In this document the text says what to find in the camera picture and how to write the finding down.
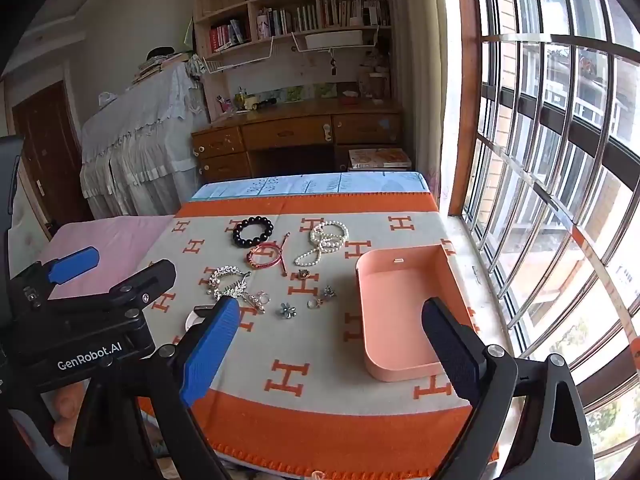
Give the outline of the person's left hand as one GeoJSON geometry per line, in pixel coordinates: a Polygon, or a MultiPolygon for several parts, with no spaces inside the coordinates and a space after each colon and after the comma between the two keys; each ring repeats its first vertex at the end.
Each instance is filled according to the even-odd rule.
{"type": "Polygon", "coordinates": [[[53,426],[53,435],[58,444],[64,448],[70,448],[73,443],[74,433],[78,421],[79,412],[89,382],[75,382],[74,384],[59,388],[53,397],[53,407],[58,414],[58,419],[53,426]]]}

